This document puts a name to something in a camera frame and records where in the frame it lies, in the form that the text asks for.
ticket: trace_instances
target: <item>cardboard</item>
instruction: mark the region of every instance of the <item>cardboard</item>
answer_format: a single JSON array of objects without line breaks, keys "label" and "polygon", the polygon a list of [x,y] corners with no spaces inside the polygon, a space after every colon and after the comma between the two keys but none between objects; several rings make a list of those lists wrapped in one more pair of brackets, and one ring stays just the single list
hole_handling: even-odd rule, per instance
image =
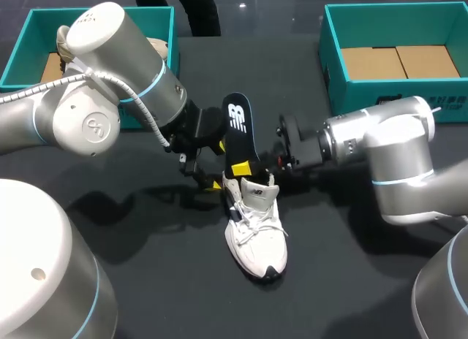
[{"label": "cardboard", "polygon": [[60,56],[58,53],[49,53],[44,72],[42,73],[41,83],[55,81],[61,78]]},{"label": "cardboard", "polygon": [[351,80],[407,78],[395,48],[345,48],[341,52]]},{"label": "cardboard", "polygon": [[444,45],[396,47],[408,78],[459,78]]}]

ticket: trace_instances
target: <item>shoe insole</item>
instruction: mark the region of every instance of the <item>shoe insole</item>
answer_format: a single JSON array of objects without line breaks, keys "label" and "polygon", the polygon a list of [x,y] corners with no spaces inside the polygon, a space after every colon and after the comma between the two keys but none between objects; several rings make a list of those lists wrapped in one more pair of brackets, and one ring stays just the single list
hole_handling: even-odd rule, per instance
[{"label": "shoe insole", "polygon": [[224,138],[227,178],[238,177],[233,165],[246,161],[260,161],[255,150],[252,109],[249,100],[241,93],[231,93],[222,102],[222,111],[228,121]]}]

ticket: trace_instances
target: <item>robotic arm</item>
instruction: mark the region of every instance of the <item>robotic arm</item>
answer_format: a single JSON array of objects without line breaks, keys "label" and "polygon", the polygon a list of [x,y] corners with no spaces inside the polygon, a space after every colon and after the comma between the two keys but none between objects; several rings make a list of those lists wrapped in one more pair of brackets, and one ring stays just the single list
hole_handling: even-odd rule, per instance
[{"label": "robotic arm", "polygon": [[221,110],[195,105],[122,7],[108,2],[83,13],[67,46],[75,58],[64,78],[0,98],[0,154],[38,145],[100,154],[117,139],[122,103],[165,151],[181,154],[184,175],[214,186],[196,157],[203,147],[224,153]]},{"label": "robotic arm", "polygon": [[367,159],[380,212],[391,224],[416,224],[468,213],[468,160],[435,172],[429,142],[434,116],[424,99],[410,97],[329,118],[319,131],[280,118],[282,170],[309,170]]}]

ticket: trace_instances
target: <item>gray floor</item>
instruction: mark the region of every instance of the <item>gray floor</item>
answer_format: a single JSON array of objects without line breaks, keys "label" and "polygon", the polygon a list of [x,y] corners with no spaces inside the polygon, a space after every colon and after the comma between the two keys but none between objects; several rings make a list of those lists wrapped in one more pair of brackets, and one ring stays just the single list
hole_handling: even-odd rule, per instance
[{"label": "gray floor", "polygon": [[[0,41],[15,40],[30,8],[89,7],[103,1],[124,6],[135,0],[0,0]],[[226,36],[255,36],[316,33],[323,5],[340,2],[450,1],[450,0],[215,0],[222,33]],[[184,9],[178,0],[168,0],[176,8],[179,36],[189,36]]]}]

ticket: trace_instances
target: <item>white sneaker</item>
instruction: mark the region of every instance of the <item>white sneaker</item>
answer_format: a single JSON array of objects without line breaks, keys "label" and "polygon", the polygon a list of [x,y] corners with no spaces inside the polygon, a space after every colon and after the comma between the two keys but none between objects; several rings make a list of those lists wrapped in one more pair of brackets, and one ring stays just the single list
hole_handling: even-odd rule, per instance
[{"label": "white sneaker", "polygon": [[230,220],[224,235],[236,261],[257,278],[274,279],[284,271],[287,247],[276,196],[279,187],[270,175],[268,186],[241,179],[229,180],[223,173],[223,186]]}]

